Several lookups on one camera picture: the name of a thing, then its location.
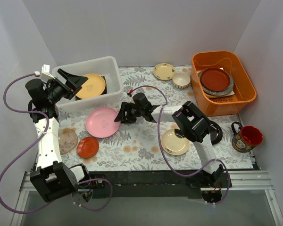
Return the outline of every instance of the plastic container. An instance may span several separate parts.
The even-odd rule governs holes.
[[[191,84],[198,108],[206,116],[219,116],[238,113],[245,105],[253,101],[256,90],[246,74],[238,57],[229,51],[201,52],[192,58]],[[197,72],[206,68],[223,68],[234,80],[235,95],[209,99],[205,96]]]
[[[65,82],[65,79],[57,72],[59,68],[74,75],[82,76],[94,73],[105,76],[107,85],[107,94],[82,100],[75,100],[75,97],[71,100],[63,98],[57,103],[59,109],[66,112],[76,112],[90,107],[115,103],[120,100],[123,92],[123,83],[118,72],[117,61],[114,57],[106,56],[94,60],[55,67],[51,74],[57,76],[62,82]]]

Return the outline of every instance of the orange plastic bin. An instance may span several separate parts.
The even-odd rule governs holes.
[[[198,108],[206,116],[236,114],[257,96],[256,90],[240,60],[232,52],[213,51],[197,53],[192,58],[192,65],[191,84],[194,89]],[[197,72],[211,67],[222,67],[231,74],[234,80],[234,95],[214,99],[209,99],[205,96]]]

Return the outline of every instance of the gray plate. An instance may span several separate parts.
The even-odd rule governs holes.
[[[234,87],[234,80],[232,78],[232,76],[226,72],[228,74],[228,76],[230,77],[230,85],[225,89],[225,90],[222,90],[222,91],[212,91],[212,90],[209,90],[208,88],[206,88],[202,83],[201,83],[201,75],[202,73],[205,71],[206,69],[202,70],[199,74],[198,74],[198,77],[199,77],[199,80],[200,80],[200,84],[203,88],[203,90],[210,94],[210,95],[213,95],[213,96],[224,96],[226,94],[228,94],[229,92],[232,91],[233,87]]]

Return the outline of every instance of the black mug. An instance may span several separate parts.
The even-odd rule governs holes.
[[[239,132],[235,130],[234,125],[237,124]],[[247,153],[257,147],[263,141],[263,135],[260,130],[253,126],[242,126],[238,121],[232,123],[232,138],[233,148],[241,153]]]

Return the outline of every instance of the white bowl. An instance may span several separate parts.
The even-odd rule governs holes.
[[[191,82],[191,79],[190,79],[190,76],[187,73],[178,72],[173,76],[172,81],[173,81],[173,85],[176,88],[184,89],[184,88],[188,87],[188,85]]]

